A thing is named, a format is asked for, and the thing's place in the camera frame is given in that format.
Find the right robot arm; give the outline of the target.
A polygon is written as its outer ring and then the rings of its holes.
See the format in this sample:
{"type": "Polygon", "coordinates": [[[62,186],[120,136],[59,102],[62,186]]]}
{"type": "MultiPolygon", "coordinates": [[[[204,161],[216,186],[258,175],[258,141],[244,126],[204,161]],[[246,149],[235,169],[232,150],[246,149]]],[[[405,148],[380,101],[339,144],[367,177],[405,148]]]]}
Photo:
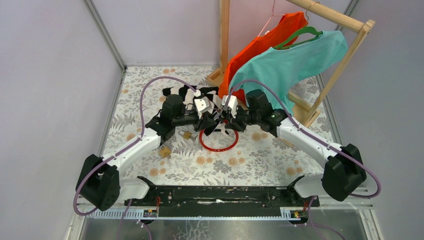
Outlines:
{"type": "Polygon", "coordinates": [[[248,125],[258,125],[264,132],[292,143],[324,169],[322,174],[301,176],[290,184],[286,198],[291,205],[299,206],[307,198],[323,194],[342,202],[366,180],[365,170],[359,166],[361,155],[354,145],[342,146],[319,136],[281,107],[273,108],[260,89],[249,92],[247,101],[248,109],[243,109],[235,96],[222,98],[227,129],[243,132],[248,125]]]}

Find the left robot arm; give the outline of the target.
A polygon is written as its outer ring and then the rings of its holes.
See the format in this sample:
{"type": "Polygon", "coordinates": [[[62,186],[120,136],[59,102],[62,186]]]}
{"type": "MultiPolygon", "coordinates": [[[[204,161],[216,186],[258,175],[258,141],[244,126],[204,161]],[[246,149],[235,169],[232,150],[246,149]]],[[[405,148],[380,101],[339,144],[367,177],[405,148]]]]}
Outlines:
{"type": "Polygon", "coordinates": [[[169,140],[176,127],[192,125],[195,131],[213,127],[216,104],[206,96],[195,97],[184,103],[178,94],[168,95],[161,110],[144,128],[141,136],[122,147],[99,157],[88,156],[83,164],[76,184],[73,207],[78,212],[79,197],[85,198],[96,210],[105,211],[115,202],[137,199],[148,206],[155,200],[150,183],[140,178],[122,179],[123,173],[132,164],[169,140]]]}

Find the red cable lock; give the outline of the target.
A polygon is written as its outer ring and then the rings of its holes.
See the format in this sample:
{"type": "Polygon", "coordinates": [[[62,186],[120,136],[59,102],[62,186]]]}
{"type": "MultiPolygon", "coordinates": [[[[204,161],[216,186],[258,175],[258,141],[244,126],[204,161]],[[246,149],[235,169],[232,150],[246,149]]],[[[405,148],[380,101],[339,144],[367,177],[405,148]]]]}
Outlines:
{"type": "MultiPolygon", "coordinates": [[[[223,123],[218,123],[218,124],[217,124],[217,126],[213,127],[213,129],[212,129],[210,132],[212,133],[212,132],[214,132],[216,129],[218,129],[218,130],[222,130],[222,131],[224,132],[224,131],[225,131],[225,129],[224,129],[224,124],[223,124],[223,123]]],[[[234,142],[233,142],[231,145],[229,145],[229,146],[227,146],[227,147],[224,147],[224,148],[211,148],[211,147],[207,146],[207,145],[204,143],[204,141],[203,141],[203,135],[205,135],[205,129],[202,129],[202,130],[199,132],[198,139],[199,139],[199,142],[200,142],[201,146],[202,146],[204,149],[208,150],[208,151],[211,151],[211,152],[218,152],[218,153],[219,153],[219,152],[226,152],[226,151],[228,151],[228,150],[230,150],[230,149],[234,148],[234,147],[236,146],[236,144],[238,143],[238,141],[239,141],[239,132],[238,132],[238,131],[236,131],[236,130],[233,130],[233,132],[234,132],[234,135],[235,135],[235,140],[234,140],[234,142]]]]}

